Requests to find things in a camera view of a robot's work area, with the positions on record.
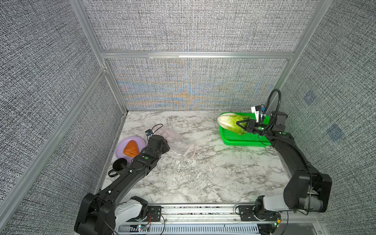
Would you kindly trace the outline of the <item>green chinese cabbage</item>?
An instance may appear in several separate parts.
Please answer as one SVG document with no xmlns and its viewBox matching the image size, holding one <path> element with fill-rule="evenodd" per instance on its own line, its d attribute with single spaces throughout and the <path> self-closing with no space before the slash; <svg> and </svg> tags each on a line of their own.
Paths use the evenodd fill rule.
<svg viewBox="0 0 376 235">
<path fill-rule="evenodd" d="M 242 120 L 244 118 L 250 119 L 249 116 L 242 116 L 242 115 L 239 115 L 239 114 L 236 114 L 236 113 L 224 113 L 224 114 L 221 114 L 217 118 L 217 122 L 220 125 L 220 127 L 224 128 L 228 131 L 231 131 L 231 132 L 236 133 L 238 135 L 243 135 L 243 134 L 246 134 L 247 132 L 239 132 L 239 131 L 241 131 L 241 129 L 239 127 L 237 127 L 236 122 L 239 121 L 239 120 Z"/>
</svg>

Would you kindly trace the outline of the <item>clear zip-top bag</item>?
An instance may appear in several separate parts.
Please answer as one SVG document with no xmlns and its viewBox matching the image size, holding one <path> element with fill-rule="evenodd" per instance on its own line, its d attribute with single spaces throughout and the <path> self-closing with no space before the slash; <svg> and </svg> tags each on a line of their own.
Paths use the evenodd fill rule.
<svg viewBox="0 0 376 235">
<path fill-rule="evenodd" d="M 172 154 L 189 160 L 192 160 L 195 157 L 197 144 L 188 138 L 163 127 L 157 131 L 157 134 L 163 136 L 167 140 Z"/>
</svg>

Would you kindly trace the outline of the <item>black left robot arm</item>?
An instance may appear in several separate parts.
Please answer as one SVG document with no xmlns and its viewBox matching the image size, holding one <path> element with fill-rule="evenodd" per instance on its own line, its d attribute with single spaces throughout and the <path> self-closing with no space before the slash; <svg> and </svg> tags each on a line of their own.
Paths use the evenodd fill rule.
<svg viewBox="0 0 376 235">
<path fill-rule="evenodd" d="M 126 194 L 146 177 L 161 156 L 170 150 L 160 135 L 149 138 L 147 146 L 136 156 L 118 179 L 97 194 L 88 193 L 81 201 L 74 231 L 80 235 L 110 235 L 115 232 L 116 208 Z"/>
</svg>

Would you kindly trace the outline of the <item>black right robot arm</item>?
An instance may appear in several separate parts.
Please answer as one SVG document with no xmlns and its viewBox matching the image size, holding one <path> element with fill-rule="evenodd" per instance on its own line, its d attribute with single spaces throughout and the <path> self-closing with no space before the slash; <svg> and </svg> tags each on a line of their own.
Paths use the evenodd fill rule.
<svg viewBox="0 0 376 235">
<path fill-rule="evenodd" d="M 254 215 L 260 220 L 277 212 L 325 212 L 329 204 L 333 181 L 329 175 L 320 173 L 307 160 L 292 135 L 285 131 L 287 118 L 286 113 L 275 111 L 269 124 L 260 124 L 253 119 L 236 122 L 244 131 L 266 137 L 280 154 L 287 171 L 291 173 L 282 194 L 262 195 L 255 201 Z"/>
</svg>

